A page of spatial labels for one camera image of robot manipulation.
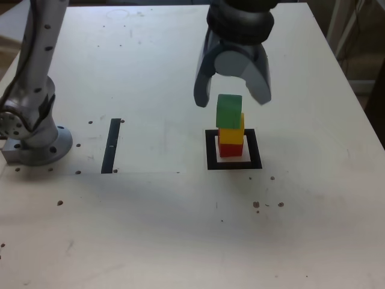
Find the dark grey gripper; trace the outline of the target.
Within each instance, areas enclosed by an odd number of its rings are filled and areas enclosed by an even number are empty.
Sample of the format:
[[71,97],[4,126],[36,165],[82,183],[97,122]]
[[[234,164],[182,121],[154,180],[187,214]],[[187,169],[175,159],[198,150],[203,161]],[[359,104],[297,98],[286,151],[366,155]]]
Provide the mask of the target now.
[[207,106],[211,78],[216,73],[243,79],[250,95],[259,104],[264,105],[271,101],[270,68],[268,57],[261,44],[242,45],[220,40],[208,28],[194,83],[194,100],[198,107]]

